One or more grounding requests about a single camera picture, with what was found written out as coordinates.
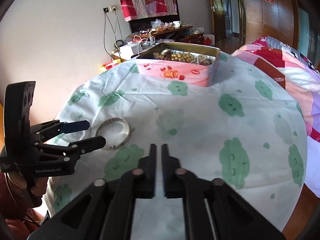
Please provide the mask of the person's left hand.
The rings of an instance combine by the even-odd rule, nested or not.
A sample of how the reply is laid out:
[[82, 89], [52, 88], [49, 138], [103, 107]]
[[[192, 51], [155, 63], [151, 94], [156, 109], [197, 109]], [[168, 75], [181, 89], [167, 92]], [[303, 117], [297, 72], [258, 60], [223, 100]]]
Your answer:
[[5, 174], [12, 193], [22, 198], [27, 207], [34, 208], [42, 205], [42, 196], [47, 191], [48, 177], [35, 178], [26, 181], [18, 172]]

